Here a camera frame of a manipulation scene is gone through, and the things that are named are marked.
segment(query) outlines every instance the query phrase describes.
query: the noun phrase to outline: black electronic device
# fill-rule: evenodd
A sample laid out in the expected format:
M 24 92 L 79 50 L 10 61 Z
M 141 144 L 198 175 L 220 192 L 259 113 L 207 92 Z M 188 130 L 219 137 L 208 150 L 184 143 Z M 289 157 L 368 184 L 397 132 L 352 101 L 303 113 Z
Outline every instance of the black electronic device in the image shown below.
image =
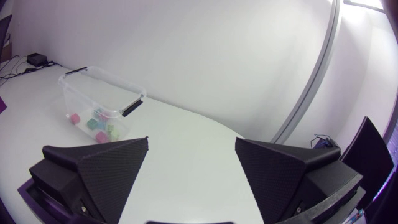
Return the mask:
M 148 151 L 147 138 L 43 147 L 18 191 L 44 223 L 117 223 Z
M 368 117 L 364 117 L 353 142 L 340 160 L 363 175 L 366 191 L 359 208 L 366 208 L 379 192 L 394 166 L 386 143 Z
M 2 47 L 4 45 L 4 41 L 7 36 L 7 30 L 8 30 L 8 26 L 11 22 L 11 17 L 12 17 L 12 15 L 7 16 L 0 20 L 0 46 L 1 46 L 0 47 L 0 60 L 1 60 Z
M 32 53 L 27 56 L 26 62 L 35 67 L 40 67 L 46 65 L 48 61 L 47 56 L 41 55 L 39 53 Z
M 237 138 L 235 150 L 265 224 L 307 210 L 312 215 L 299 217 L 308 223 L 342 222 L 356 207 L 349 202 L 361 198 L 362 175 L 338 160 L 338 147 L 304 149 Z

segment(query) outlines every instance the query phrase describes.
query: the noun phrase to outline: power adapter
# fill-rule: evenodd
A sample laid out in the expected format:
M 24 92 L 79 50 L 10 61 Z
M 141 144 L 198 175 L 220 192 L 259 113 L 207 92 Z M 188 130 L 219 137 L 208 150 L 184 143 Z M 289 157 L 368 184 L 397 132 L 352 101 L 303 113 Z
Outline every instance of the power adapter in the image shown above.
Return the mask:
M 35 66 L 44 66 L 47 63 L 47 56 L 41 55 L 39 53 L 33 53 L 27 56 L 26 62 Z

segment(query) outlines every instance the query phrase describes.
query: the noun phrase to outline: white table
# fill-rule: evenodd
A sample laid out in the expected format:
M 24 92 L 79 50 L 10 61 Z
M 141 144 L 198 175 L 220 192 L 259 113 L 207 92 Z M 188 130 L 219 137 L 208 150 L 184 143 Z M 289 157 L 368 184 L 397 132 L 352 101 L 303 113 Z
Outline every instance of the white table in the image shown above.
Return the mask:
M 43 159 L 44 145 L 96 144 L 65 117 L 57 80 L 67 71 L 53 66 L 0 87 L 7 104 L 0 114 L 0 197 L 16 223 L 40 223 L 17 188 L 30 178 L 29 168 Z M 148 136 L 149 151 L 120 223 L 263 223 L 235 153 L 236 132 L 150 98 L 128 119 L 132 130 L 127 138 Z

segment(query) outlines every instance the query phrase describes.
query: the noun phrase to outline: purple object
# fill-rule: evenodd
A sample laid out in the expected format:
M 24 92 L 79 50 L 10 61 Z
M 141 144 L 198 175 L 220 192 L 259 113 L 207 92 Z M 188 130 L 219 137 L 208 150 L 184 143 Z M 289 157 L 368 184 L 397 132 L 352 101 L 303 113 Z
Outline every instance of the purple object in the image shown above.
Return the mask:
M 4 101 L 0 97 L 0 114 L 7 108 L 7 105 L 4 103 Z

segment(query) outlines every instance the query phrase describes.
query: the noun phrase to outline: pink cube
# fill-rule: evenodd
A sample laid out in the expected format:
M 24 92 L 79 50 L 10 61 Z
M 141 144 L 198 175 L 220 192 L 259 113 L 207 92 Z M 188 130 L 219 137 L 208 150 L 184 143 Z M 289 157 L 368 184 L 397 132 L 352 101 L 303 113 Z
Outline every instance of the pink cube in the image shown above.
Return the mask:
M 107 135 L 100 131 L 96 136 L 95 139 L 98 141 L 98 143 L 107 143 L 109 142 Z
M 74 114 L 74 115 L 70 116 L 70 121 L 71 121 L 73 124 L 79 123 L 79 122 L 80 122 L 80 117 L 79 117 L 79 115 Z

